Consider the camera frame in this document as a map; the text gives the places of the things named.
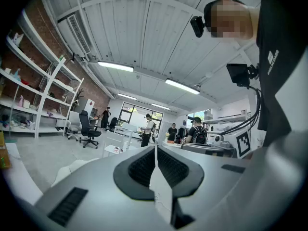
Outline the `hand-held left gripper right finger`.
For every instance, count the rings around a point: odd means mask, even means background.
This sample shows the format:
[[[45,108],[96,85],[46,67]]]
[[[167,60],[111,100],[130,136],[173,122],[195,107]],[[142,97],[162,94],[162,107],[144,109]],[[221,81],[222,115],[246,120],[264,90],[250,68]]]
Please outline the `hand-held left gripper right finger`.
[[[249,160],[157,147],[158,167],[171,188],[170,225],[180,229],[218,204],[231,190]]]

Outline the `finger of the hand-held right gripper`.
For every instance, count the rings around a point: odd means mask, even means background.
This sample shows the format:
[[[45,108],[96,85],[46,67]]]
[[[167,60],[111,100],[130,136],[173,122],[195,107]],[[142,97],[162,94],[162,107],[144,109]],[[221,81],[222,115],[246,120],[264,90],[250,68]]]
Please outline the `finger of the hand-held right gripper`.
[[[198,143],[184,143],[181,145],[181,149],[198,154],[206,154],[213,156],[223,156],[225,152],[224,149],[218,148],[214,145]]]

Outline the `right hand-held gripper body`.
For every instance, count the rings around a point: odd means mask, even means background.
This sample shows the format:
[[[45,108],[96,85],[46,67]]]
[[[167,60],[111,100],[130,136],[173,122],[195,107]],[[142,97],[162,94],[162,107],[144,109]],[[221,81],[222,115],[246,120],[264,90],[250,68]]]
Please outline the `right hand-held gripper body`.
[[[215,137],[215,145],[233,152],[233,157],[244,158],[251,152],[250,135],[248,130],[239,130]]]

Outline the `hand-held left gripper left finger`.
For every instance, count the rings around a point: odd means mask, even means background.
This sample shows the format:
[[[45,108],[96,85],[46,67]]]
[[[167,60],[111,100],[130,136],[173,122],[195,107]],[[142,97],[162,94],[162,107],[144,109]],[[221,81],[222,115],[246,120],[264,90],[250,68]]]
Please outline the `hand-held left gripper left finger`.
[[[114,168],[142,149],[86,163],[50,188],[35,208],[49,215],[77,187],[87,191],[67,225],[66,231],[172,231],[153,201],[133,200],[115,184]]]

